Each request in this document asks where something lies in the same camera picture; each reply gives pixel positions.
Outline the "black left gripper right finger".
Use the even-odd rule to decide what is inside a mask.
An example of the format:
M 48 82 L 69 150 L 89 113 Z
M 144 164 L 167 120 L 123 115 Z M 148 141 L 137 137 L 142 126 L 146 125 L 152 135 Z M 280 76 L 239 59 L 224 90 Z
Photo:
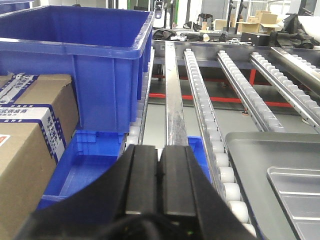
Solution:
M 253 240 L 198 164 L 189 146 L 166 146 L 160 159 L 161 212 L 177 240 Z

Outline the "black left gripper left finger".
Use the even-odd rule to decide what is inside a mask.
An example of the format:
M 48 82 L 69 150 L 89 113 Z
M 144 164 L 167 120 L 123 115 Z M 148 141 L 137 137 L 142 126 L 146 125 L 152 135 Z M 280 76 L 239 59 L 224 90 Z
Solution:
M 156 240 L 157 151 L 131 145 L 100 177 L 33 212 L 18 240 Z

